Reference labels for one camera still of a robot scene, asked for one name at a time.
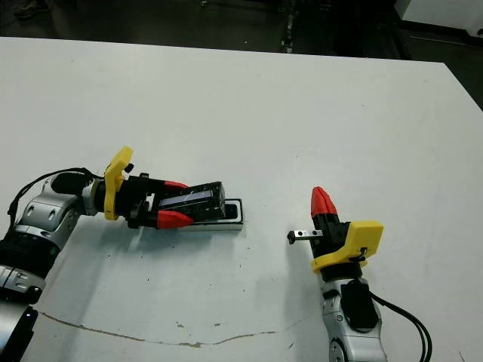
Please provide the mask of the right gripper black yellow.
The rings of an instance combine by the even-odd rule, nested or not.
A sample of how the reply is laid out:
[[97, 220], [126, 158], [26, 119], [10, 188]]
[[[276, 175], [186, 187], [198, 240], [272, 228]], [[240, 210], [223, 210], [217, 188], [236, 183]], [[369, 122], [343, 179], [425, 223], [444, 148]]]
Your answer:
[[329, 194], [320, 186], [312, 190], [313, 230], [291, 230], [289, 244], [310, 243], [312, 270], [325, 282], [362, 276], [362, 267], [379, 247], [383, 226], [375, 221], [341, 222]]

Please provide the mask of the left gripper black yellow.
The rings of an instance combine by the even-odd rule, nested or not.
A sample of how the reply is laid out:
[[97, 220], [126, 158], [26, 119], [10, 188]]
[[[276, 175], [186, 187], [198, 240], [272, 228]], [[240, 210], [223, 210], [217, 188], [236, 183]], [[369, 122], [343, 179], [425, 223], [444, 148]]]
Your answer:
[[110, 161], [104, 172], [105, 196], [103, 214], [109, 221], [124, 217], [131, 228], [140, 226], [155, 229], [178, 229], [194, 223], [192, 217], [172, 210], [150, 209], [147, 198], [159, 196], [161, 191], [187, 189], [188, 185], [168, 180], [150, 179], [149, 174], [125, 178], [131, 172], [133, 150], [124, 146]]

